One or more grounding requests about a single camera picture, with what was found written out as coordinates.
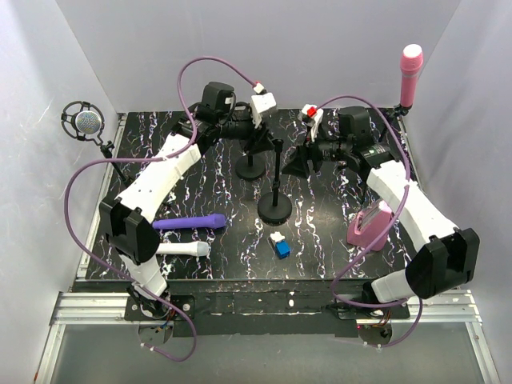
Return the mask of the black round-base mic stand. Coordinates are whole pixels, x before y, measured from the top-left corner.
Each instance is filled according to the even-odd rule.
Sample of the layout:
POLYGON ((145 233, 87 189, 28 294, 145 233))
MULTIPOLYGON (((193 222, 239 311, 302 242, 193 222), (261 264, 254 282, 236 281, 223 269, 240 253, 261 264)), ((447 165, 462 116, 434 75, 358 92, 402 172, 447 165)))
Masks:
POLYGON ((266 164, 259 156, 248 154, 236 161, 234 169, 240 179, 252 182, 264 175, 266 164))

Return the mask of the black stand with purple mic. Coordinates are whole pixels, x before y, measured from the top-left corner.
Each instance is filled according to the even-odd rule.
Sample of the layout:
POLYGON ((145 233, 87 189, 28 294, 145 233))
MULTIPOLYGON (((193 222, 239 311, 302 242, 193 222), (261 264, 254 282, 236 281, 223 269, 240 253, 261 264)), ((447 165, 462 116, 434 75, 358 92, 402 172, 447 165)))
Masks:
POLYGON ((275 162, 274 162, 274 180, 271 192, 262 195, 258 201, 258 216, 269 225, 278 226, 285 223, 292 213, 290 199, 280 192, 281 185, 281 154, 283 149, 283 140, 273 140, 275 162))

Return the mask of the purple handheld microphone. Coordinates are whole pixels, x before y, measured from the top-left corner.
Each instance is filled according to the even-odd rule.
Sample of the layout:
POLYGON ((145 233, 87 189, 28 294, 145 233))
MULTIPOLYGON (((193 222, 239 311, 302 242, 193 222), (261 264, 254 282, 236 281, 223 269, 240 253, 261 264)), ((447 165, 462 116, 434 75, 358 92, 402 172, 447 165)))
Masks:
POLYGON ((224 214, 210 214, 188 218, 171 218, 154 221, 152 226, 156 230, 181 230, 181 229, 219 229, 226 225, 224 214))

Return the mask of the white handheld microphone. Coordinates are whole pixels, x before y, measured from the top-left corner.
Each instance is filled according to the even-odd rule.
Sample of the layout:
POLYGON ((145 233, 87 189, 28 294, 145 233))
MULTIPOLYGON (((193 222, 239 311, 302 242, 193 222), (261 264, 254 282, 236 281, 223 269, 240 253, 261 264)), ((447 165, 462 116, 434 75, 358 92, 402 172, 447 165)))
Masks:
POLYGON ((210 245, 208 242, 165 242, 161 243, 156 254, 161 255, 187 255, 193 257, 205 257, 210 253, 210 245))

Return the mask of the pink handheld microphone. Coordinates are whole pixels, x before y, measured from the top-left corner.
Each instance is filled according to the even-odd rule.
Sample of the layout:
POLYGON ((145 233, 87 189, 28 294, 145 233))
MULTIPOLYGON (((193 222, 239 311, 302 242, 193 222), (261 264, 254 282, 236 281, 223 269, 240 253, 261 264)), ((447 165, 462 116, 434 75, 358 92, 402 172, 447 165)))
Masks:
POLYGON ((423 51, 419 44, 409 44, 400 58, 400 70, 402 73, 400 105, 411 108, 414 104, 414 96, 418 76, 423 66, 423 51))

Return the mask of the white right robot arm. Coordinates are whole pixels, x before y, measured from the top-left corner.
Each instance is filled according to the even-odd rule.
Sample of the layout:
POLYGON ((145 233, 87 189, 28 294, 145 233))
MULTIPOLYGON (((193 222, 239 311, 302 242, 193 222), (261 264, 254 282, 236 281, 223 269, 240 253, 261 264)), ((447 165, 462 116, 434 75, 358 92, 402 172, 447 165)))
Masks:
POLYGON ((299 118, 308 128, 306 139, 282 172, 308 178, 324 162, 343 161, 390 208, 417 252, 404 269, 364 285, 361 304, 368 316, 380 318, 395 302, 428 299, 472 281, 479 236, 458 228, 424 195, 410 178, 408 161, 399 158, 401 150, 374 139, 366 108, 340 109, 338 134, 331 137, 322 131, 321 108, 306 104, 299 118))

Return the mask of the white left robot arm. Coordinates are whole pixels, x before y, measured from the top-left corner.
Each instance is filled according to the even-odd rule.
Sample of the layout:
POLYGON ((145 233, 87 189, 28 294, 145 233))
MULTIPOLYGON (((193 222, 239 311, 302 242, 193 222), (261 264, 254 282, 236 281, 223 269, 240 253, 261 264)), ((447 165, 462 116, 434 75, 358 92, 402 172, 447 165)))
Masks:
POLYGON ((219 140, 240 140, 246 144, 247 154, 272 147, 266 119, 277 109, 273 94, 256 83, 254 95, 245 104, 249 115, 243 120, 233 118, 236 105, 232 86, 208 83, 201 101, 185 109, 140 175, 116 197, 104 198, 99 205, 105 238, 125 263, 135 297, 144 297, 142 309, 154 320, 163 319, 170 310, 170 300, 163 295, 167 283, 156 258, 160 237, 153 227, 160 205, 219 140))

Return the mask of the blue and white block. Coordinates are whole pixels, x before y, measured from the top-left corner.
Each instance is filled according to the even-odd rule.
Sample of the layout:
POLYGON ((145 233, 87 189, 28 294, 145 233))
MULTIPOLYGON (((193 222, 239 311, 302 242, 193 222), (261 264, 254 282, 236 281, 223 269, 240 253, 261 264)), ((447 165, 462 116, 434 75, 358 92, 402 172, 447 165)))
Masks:
POLYGON ((270 242, 279 259, 287 258, 290 255, 290 246, 280 232, 273 232, 270 235, 270 242))

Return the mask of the pink box holder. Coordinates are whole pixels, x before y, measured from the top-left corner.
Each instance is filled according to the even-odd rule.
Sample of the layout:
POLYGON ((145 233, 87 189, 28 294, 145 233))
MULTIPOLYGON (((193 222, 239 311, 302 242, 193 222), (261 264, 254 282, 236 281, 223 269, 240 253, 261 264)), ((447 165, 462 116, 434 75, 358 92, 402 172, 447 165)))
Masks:
POLYGON ((392 214, 392 209, 383 199, 379 199, 364 210, 359 211, 348 226, 347 243, 352 246, 367 248, 389 224, 392 214))

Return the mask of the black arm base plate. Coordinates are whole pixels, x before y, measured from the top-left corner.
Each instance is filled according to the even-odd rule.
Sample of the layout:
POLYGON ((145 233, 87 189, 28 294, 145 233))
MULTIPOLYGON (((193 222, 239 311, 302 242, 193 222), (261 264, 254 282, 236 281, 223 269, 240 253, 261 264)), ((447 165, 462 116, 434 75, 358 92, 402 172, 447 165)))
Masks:
POLYGON ((377 323, 374 330, 390 338, 390 322, 408 319, 409 309, 349 306, 332 296, 323 282, 296 286, 246 286, 175 291, 170 302, 187 314, 199 336, 264 334, 333 334, 358 336, 356 321, 377 323))

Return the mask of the silver studio mic shock mount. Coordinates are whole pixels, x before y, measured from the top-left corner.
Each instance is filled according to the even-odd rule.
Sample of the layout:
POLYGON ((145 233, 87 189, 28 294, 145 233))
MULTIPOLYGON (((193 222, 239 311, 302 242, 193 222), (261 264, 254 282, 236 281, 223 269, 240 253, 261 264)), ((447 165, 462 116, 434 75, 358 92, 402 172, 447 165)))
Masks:
POLYGON ((61 113, 61 126, 72 139, 80 142, 103 144, 104 116, 96 105, 86 101, 67 104, 61 113))

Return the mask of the aluminium frame rail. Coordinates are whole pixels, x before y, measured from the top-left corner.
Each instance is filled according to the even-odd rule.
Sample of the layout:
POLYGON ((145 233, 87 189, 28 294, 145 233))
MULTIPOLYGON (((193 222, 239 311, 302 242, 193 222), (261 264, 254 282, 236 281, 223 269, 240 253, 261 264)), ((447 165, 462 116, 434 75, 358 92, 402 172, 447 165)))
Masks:
POLYGON ((37 383, 499 383, 468 290, 411 299, 381 330, 321 281, 173 282, 198 331, 158 332, 123 282, 61 293, 37 383))

